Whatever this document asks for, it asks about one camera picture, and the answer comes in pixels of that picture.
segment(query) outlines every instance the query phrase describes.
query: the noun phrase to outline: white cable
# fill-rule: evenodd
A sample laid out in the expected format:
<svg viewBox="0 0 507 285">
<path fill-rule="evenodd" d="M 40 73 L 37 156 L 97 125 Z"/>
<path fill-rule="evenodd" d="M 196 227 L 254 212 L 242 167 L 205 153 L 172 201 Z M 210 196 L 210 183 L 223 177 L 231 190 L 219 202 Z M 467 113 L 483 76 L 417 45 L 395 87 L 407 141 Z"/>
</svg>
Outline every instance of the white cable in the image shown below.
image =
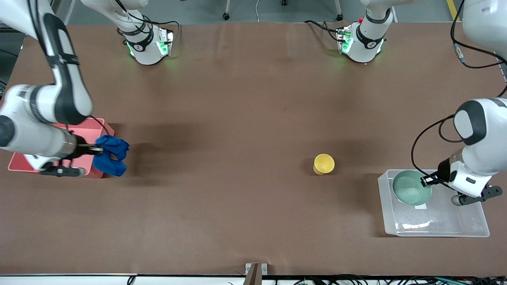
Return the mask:
<svg viewBox="0 0 507 285">
<path fill-rule="evenodd" d="M 257 4 L 255 4 L 255 14 L 257 15 L 257 23 L 259 22 L 259 13 L 257 12 L 257 5 L 259 5 L 259 0 L 257 0 Z"/>
</svg>

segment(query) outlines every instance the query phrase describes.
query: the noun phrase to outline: cable connector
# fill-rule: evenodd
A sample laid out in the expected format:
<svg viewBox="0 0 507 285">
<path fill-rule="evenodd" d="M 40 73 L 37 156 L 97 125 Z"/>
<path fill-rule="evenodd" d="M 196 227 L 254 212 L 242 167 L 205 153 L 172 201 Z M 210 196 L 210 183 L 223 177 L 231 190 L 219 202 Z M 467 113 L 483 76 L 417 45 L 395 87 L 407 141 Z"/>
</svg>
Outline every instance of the cable connector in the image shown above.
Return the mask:
<svg viewBox="0 0 507 285">
<path fill-rule="evenodd" d="M 454 53 L 461 63 L 465 63 L 465 56 L 457 44 L 452 45 L 454 47 Z"/>
</svg>

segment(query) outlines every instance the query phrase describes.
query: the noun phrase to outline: green bowl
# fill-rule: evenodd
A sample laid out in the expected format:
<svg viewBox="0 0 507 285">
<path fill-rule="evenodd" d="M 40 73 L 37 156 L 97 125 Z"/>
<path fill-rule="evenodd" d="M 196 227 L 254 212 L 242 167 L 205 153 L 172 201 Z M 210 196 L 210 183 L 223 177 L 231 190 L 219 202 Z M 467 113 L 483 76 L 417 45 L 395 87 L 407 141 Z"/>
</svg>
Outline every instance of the green bowl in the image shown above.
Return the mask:
<svg viewBox="0 0 507 285">
<path fill-rule="evenodd" d="M 431 187 L 421 184 L 424 175 L 414 170 L 398 173 L 392 181 L 392 191 L 398 200 L 411 206 L 420 206 L 431 198 Z"/>
</svg>

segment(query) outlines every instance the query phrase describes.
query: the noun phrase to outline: gray floor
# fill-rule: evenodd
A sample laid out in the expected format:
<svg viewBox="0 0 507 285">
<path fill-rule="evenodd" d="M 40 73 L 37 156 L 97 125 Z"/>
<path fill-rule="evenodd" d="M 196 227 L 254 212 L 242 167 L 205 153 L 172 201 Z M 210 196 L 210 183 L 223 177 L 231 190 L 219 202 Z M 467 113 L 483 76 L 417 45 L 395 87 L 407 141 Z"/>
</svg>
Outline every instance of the gray floor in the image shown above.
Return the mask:
<svg viewBox="0 0 507 285">
<path fill-rule="evenodd" d="M 232 0 L 230 19 L 227 22 L 255 22 L 256 0 Z M 345 20 L 356 21 L 363 17 L 365 9 L 359 0 L 341 0 Z M 175 20 L 183 25 L 219 24 L 225 21 L 226 0 L 152 0 L 141 12 L 153 21 Z M 280 0 L 259 0 L 259 19 L 261 22 L 333 22 L 336 8 L 333 0 L 288 0 L 282 6 Z M 423 0 L 415 4 L 396 7 L 399 22 L 443 22 L 451 21 L 446 0 Z M 112 24 L 99 13 L 86 8 L 80 0 L 75 0 L 68 18 L 70 25 Z M 0 49 L 18 54 L 24 35 L 0 32 Z M 16 57 L 0 51 L 0 80 L 8 82 Z"/>
</svg>

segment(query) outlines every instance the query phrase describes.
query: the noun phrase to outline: transparent plastic container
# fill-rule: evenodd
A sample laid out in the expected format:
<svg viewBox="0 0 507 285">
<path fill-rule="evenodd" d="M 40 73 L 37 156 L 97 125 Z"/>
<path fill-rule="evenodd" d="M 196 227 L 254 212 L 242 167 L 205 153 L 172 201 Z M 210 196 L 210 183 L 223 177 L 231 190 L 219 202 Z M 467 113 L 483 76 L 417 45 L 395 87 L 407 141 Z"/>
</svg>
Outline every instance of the transparent plastic container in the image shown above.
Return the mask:
<svg viewBox="0 0 507 285">
<path fill-rule="evenodd" d="M 392 191 L 392 180 L 404 170 L 389 169 L 378 178 L 386 233 L 397 236 L 489 236 L 481 203 L 455 206 L 451 203 L 451 197 L 457 192 L 443 185 L 433 185 L 431 198 L 421 206 L 400 202 Z"/>
</svg>

